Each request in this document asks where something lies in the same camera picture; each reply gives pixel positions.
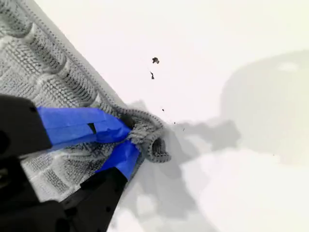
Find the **small black speck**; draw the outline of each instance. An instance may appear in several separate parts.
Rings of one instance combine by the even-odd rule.
[[[154,57],[154,58],[153,58],[153,64],[154,64],[154,63],[157,63],[157,64],[158,64],[159,62],[160,62],[160,61],[159,61],[159,59],[158,59],[157,57]]]

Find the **white table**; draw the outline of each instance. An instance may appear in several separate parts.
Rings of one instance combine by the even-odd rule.
[[[111,232],[309,231],[307,0],[36,2],[168,124],[172,161],[142,165]]]

